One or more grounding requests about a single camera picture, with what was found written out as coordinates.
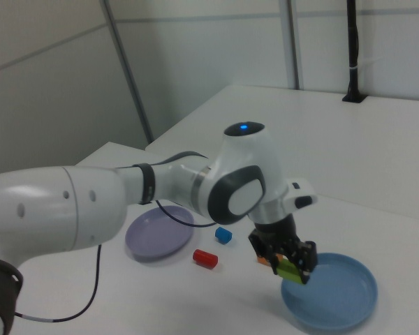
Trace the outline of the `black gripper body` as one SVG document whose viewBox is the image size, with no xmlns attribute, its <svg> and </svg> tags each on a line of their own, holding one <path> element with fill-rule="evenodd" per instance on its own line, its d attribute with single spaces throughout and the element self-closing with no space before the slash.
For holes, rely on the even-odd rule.
<svg viewBox="0 0 419 335">
<path fill-rule="evenodd" d="M 292 255 L 300 242 L 296 234 L 295 220 L 292 214 L 271 224 L 254 224 L 249 241 L 256 255 Z"/>
</svg>

